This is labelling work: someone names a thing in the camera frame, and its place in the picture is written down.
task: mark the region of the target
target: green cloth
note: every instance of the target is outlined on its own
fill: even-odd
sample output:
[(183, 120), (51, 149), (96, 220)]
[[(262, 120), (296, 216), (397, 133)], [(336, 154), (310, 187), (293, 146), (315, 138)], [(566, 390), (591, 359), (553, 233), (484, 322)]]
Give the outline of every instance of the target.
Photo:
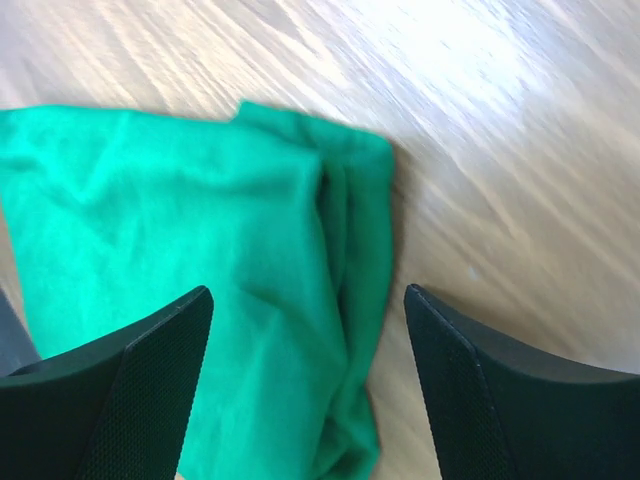
[(206, 285), (213, 326), (180, 472), (369, 478), (392, 171), (376, 135), (251, 103), (227, 123), (0, 112), (0, 193), (35, 344), (59, 354)]

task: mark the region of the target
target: black textured surface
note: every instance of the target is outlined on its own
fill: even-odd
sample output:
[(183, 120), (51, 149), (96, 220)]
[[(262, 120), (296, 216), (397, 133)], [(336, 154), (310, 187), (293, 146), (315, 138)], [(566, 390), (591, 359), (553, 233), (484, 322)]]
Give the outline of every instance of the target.
[(513, 478), (475, 349), (419, 291), (407, 292), (405, 308), (442, 477)]
[(0, 291), (0, 377), (40, 360), (31, 339)]
[(640, 377), (530, 347), (416, 286), (405, 305), (445, 480), (640, 478)]
[(173, 480), (212, 309), (199, 287), (0, 379), (0, 478)]

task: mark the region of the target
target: folded towel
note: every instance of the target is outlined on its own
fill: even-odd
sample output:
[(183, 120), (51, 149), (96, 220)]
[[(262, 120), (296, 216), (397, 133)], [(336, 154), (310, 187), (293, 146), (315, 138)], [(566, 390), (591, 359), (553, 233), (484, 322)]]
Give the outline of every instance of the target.
[(0, 112), (34, 342), (56, 355), (206, 285), (216, 307), (185, 478), (369, 478), (392, 171), (376, 135), (251, 103), (227, 123)]

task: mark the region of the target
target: floor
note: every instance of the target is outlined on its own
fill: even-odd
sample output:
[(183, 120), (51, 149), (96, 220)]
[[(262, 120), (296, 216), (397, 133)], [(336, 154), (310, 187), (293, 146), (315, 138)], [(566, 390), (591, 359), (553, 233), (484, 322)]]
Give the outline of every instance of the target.
[(248, 97), (393, 139), (374, 478), (432, 479), (408, 283), (544, 350), (640, 372), (639, 27), (630, 0), (4, 0), (0, 108), (220, 118)]

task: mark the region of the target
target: fabric fold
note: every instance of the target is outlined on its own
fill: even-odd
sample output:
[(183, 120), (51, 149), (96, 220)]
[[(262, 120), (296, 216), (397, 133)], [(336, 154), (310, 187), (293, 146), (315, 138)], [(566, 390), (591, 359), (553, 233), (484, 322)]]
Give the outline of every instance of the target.
[(0, 113), (2, 206), (43, 356), (211, 290), (187, 480), (369, 478), (392, 175), (381, 137), (252, 103), (226, 123)]

